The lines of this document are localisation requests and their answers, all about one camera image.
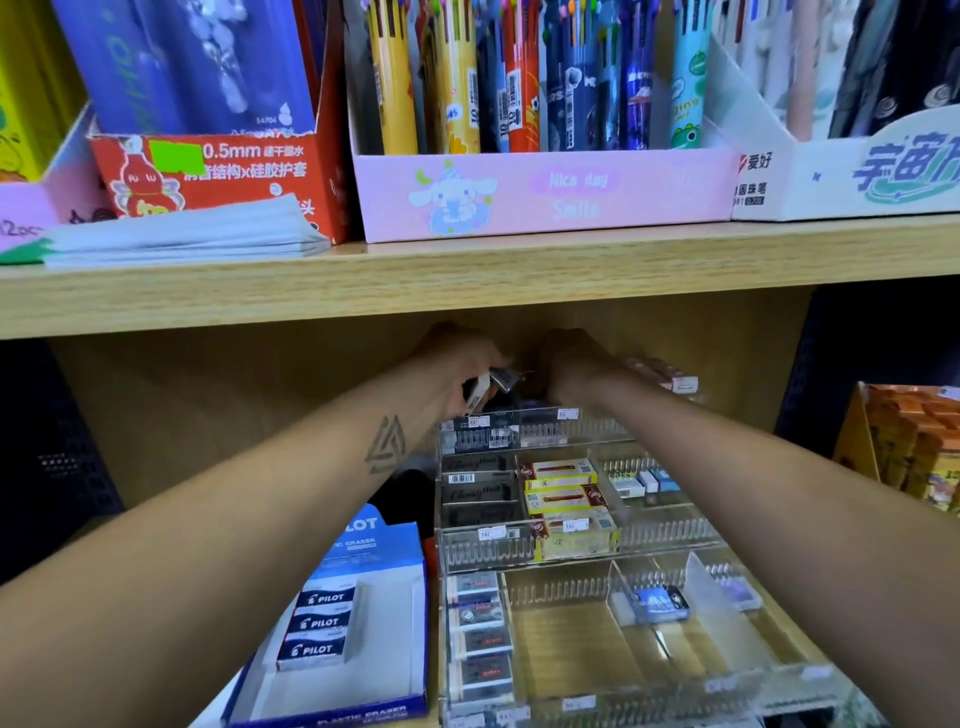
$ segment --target forearm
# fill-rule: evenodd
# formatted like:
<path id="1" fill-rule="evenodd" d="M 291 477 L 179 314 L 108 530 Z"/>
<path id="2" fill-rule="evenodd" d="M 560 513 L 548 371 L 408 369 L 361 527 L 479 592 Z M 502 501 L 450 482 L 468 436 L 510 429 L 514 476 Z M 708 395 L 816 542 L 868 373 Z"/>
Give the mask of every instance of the forearm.
<path id="1" fill-rule="evenodd" d="M 407 362 L 0 589 L 0 725 L 187 724 L 441 418 L 440 380 Z"/>
<path id="2" fill-rule="evenodd" d="M 895 725 L 951 724 L 956 523 L 626 370 L 599 377 L 591 396 Z"/>

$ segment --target yellow pen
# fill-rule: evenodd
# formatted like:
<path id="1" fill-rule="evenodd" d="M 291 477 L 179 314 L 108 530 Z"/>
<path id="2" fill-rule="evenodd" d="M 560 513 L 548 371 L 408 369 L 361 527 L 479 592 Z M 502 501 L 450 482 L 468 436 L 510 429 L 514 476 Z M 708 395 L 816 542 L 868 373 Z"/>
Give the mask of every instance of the yellow pen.
<path id="1" fill-rule="evenodd" d="M 370 27 L 373 81 L 385 155 L 417 153 L 417 117 L 407 53 L 406 0 L 362 0 Z"/>

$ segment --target green sticker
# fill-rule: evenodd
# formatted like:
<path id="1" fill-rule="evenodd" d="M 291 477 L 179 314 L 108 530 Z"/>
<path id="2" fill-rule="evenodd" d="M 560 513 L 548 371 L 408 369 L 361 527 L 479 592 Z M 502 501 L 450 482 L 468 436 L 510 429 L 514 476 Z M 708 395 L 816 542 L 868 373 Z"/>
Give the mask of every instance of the green sticker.
<path id="1" fill-rule="evenodd" d="M 150 140 L 150 156 L 157 172 L 182 172 L 185 175 L 206 174 L 204 148 L 200 144 Z"/>

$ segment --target barcode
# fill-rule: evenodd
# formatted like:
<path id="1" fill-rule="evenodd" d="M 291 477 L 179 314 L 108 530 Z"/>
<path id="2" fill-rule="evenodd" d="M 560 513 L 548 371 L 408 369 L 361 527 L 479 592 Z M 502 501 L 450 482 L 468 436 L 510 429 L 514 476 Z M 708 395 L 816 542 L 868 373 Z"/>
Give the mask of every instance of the barcode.
<path id="1" fill-rule="evenodd" d="M 503 88 L 496 92 L 496 128 L 501 139 L 510 131 L 510 103 Z"/>
<path id="2" fill-rule="evenodd" d="M 470 100 L 470 125 L 473 129 L 480 128 L 480 91 L 477 85 L 477 69 L 467 69 L 467 88 Z"/>
<path id="3" fill-rule="evenodd" d="M 507 97 L 509 108 L 510 131 L 514 132 L 523 128 L 520 122 L 520 112 L 522 111 L 522 98 L 520 96 L 520 72 L 511 71 L 507 74 Z"/>

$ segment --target pilot eraser box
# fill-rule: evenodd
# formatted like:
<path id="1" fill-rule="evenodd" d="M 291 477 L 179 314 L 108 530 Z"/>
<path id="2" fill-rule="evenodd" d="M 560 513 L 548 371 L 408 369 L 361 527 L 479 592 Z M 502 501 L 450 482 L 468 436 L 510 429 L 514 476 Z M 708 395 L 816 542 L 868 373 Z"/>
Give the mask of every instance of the pilot eraser box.
<path id="1" fill-rule="evenodd" d="M 347 0 L 366 240 L 729 220 L 738 154 L 704 116 L 713 5 Z"/>
<path id="2" fill-rule="evenodd" d="M 225 726 L 425 716 L 426 581 L 415 523 L 365 505 L 244 667 Z"/>

